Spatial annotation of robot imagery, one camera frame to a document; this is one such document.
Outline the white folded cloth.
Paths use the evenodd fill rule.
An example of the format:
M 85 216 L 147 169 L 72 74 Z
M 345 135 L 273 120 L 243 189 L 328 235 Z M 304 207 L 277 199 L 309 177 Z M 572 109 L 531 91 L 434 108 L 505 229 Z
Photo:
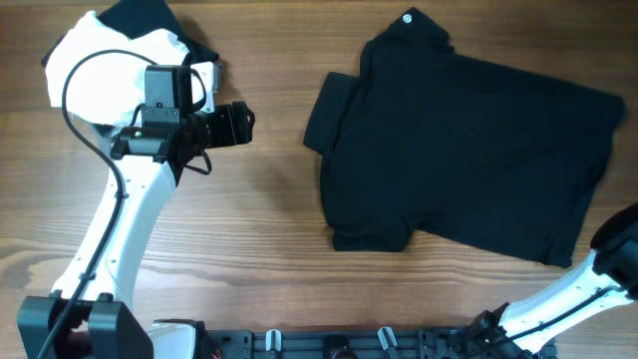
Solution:
M 145 101 L 144 72 L 151 59 L 180 65 L 189 53 L 177 34 L 159 28 L 137 39 L 87 12 L 54 48 L 45 65 L 53 108 L 98 125 L 123 127 Z

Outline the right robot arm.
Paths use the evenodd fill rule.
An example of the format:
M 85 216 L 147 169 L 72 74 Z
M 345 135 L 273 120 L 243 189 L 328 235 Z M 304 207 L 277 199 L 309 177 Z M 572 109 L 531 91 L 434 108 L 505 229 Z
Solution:
M 481 314 L 466 331 L 466 358 L 539 358 L 556 335 L 637 301 L 637 205 L 610 217 L 583 261 L 536 294 Z

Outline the grey folded garment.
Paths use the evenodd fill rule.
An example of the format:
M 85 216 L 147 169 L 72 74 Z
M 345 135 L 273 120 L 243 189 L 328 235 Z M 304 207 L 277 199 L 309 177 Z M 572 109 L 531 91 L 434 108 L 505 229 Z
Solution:
M 113 167 L 115 164 L 111 158 L 111 149 L 123 128 L 93 123 L 89 123 L 89 128 L 96 137 L 96 147 L 99 149 L 99 157 L 102 160 L 108 159 L 108 166 Z

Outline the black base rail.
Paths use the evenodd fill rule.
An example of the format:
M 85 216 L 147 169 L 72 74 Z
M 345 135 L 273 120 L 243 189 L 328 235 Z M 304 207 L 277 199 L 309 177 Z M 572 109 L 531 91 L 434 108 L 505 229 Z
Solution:
M 209 330 L 219 347 L 217 358 L 235 359 L 330 359 L 330 358 L 532 358 L 557 359 L 555 341 L 549 340 L 537 353 L 516 352 L 505 345 L 490 348 L 484 336 L 468 341 L 463 327 L 425 327 L 418 330 L 252 332 Z

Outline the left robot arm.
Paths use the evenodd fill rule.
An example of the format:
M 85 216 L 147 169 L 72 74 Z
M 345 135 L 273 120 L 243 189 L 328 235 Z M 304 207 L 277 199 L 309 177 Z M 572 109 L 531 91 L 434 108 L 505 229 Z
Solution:
M 144 328 L 133 293 L 151 233 L 190 161 L 248 144 L 254 114 L 243 102 L 204 110 L 185 66 L 147 67 L 141 119 L 101 156 L 108 185 L 81 246 L 48 296 L 27 297 L 17 325 L 30 358 L 217 358 L 200 321 L 163 319 Z

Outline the black polo shirt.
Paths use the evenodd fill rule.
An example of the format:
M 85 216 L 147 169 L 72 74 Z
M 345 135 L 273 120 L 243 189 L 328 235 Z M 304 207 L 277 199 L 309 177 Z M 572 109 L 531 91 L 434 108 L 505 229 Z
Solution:
M 401 251 L 417 230 L 567 267 L 623 100 L 458 54 L 407 10 L 355 76 L 329 73 L 304 136 L 339 251 Z

